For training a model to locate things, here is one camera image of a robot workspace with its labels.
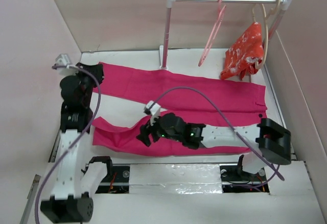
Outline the magenta pink trousers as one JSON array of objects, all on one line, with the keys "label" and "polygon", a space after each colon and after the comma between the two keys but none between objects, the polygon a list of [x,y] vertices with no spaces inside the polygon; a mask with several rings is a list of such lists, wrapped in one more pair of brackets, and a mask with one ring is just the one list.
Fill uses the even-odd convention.
[{"label": "magenta pink trousers", "polygon": [[[186,122],[212,126],[249,126],[266,117],[265,86],[248,82],[208,79],[172,73],[167,70],[140,70],[104,64],[104,80],[95,92],[146,104],[158,101],[166,113],[174,113]],[[145,146],[136,136],[148,121],[143,117],[134,126],[118,127],[104,118],[93,121],[93,145],[116,152],[149,157],[242,154],[245,146],[221,146],[192,150],[181,143],[160,139]]]}]

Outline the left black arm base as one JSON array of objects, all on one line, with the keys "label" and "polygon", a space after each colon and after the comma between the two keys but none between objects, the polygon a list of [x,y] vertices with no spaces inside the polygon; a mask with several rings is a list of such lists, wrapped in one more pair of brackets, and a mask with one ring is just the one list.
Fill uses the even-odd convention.
[{"label": "left black arm base", "polygon": [[[99,171],[101,164],[107,170],[107,175],[99,182],[97,176],[102,176],[102,171]],[[83,177],[96,184],[96,194],[100,193],[128,193],[129,192],[129,177],[130,165],[128,164],[113,164],[109,156],[95,156],[81,170]]]}]

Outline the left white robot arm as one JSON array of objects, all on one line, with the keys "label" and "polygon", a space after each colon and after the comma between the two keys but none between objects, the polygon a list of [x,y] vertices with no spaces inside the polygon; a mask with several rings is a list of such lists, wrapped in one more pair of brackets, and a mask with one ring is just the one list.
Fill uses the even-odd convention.
[{"label": "left white robot arm", "polygon": [[100,108],[90,108],[93,89],[104,80],[103,65],[59,65],[54,70],[71,71],[60,81],[63,99],[60,114],[60,145],[57,159],[39,186],[35,199],[35,222],[44,214],[52,223],[89,222],[94,212],[92,196],[101,181],[112,179],[114,169],[109,156],[93,157],[83,164],[83,139]]}]

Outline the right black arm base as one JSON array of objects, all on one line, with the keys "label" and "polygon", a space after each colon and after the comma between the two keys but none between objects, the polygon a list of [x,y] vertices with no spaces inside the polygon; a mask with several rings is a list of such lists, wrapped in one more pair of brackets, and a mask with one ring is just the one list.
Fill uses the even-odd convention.
[{"label": "right black arm base", "polygon": [[220,164],[220,178],[223,193],[269,193],[264,168],[257,173],[243,171],[241,160],[238,163]]}]

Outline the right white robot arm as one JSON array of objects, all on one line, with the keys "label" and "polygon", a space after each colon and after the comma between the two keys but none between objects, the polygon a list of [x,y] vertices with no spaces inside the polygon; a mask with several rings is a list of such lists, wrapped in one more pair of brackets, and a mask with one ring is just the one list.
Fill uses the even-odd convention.
[{"label": "right white robot arm", "polygon": [[198,150],[221,146],[245,146],[249,152],[240,158],[236,174],[248,180],[265,166],[291,164],[291,133],[270,118],[243,127],[215,127],[202,123],[187,123],[174,113],[152,116],[141,126],[137,139],[150,146],[165,138]]}]

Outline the beige wooden hanger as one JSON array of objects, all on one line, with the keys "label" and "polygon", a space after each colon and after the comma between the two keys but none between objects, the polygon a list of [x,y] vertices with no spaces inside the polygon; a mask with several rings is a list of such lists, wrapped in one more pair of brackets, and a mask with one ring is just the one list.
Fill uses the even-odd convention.
[{"label": "beige wooden hanger", "polygon": [[264,51],[263,58],[262,58],[261,62],[259,62],[259,61],[255,62],[255,69],[259,70],[264,66],[264,64],[266,62],[266,58],[267,58],[267,52],[268,52],[269,29],[268,29],[268,25],[267,25],[267,20],[269,19],[269,17],[271,15],[274,15],[279,10],[280,5],[281,5],[281,0],[276,0],[275,7],[271,8],[268,13],[266,13],[266,8],[265,8],[264,4],[254,4],[252,6],[252,20],[254,22],[256,22],[255,10],[254,10],[256,5],[259,5],[261,7],[261,12],[263,15],[263,23],[264,23],[264,37],[265,37],[264,42],[262,43],[262,47],[263,47],[263,51]]}]

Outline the pink plastic hanger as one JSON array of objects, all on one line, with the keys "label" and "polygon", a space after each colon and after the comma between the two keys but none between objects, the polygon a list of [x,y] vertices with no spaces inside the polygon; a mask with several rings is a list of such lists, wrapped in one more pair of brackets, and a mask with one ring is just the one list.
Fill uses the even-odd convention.
[{"label": "pink plastic hanger", "polygon": [[217,15],[217,19],[213,25],[213,28],[212,28],[212,31],[209,35],[209,38],[207,40],[207,43],[205,45],[205,48],[202,52],[202,55],[200,57],[200,60],[199,60],[199,63],[198,63],[198,67],[200,67],[205,59],[207,58],[208,54],[209,54],[209,51],[211,50],[213,44],[214,44],[214,41],[215,41],[215,38],[217,36],[217,33],[220,29],[220,26],[221,26],[221,23],[222,23],[222,20],[223,20],[223,17],[224,17],[224,14],[225,14],[225,9],[226,9],[226,5],[222,5],[222,0],[218,0],[218,15]]}]

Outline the orange floral garment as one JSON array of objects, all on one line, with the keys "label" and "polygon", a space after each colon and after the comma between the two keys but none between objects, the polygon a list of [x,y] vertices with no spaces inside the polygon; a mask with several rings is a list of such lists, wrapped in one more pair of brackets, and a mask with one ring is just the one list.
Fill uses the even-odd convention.
[{"label": "orange floral garment", "polygon": [[261,24],[253,22],[225,52],[220,79],[238,76],[242,80],[246,75],[256,74],[258,69],[255,68],[255,64],[261,63],[263,57]]}]

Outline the white clothes rack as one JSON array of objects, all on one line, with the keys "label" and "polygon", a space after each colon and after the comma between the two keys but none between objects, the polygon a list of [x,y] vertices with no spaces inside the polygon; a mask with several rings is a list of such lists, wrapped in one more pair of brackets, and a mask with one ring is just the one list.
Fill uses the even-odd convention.
[{"label": "white clothes rack", "polygon": [[[290,7],[293,0],[281,0],[281,5],[279,10],[269,17],[267,20],[267,25],[269,29],[268,40],[272,38],[276,29],[278,28],[285,12]],[[198,2],[207,3],[213,2],[218,4],[218,0],[166,0],[166,21],[165,21],[165,32],[163,45],[159,47],[159,58],[160,58],[160,69],[167,70],[167,60],[168,60],[168,48],[169,48],[169,35],[170,35],[170,23],[171,23],[171,12],[174,2]],[[276,0],[222,0],[222,3],[239,3],[239,4],[264,4],[266,8],[266,13],[269,12],[271,8],[275,7]]]}]

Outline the metal side rail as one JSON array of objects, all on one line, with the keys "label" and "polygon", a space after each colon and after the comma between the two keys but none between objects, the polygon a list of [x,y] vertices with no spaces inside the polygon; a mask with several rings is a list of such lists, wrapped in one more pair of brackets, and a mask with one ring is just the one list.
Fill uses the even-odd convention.
[{"label": "metal side rail", "polygon": [[20,220],[20,224],[27,224],[28,223],[28,219],[29,219],[29,216],[30,216],[30,213],[31,213],[31,210],[32,210],[32,206],[33,206],[33,202],[34,202],[34,199],[35,199],[35,196],[36,196],[36,193],[37,193],[37,188],[38,188],[38,185],[39,185],[40,178],[41,178],[41,176],[38,175],[38,174],[36,174],[34,176],[30,191],[29,191],[28,196],[27,196],[27,203],[25,205],[25,209],[23,211],[23,214],[22,214],[22,217],[21,217],[21,220]]}]

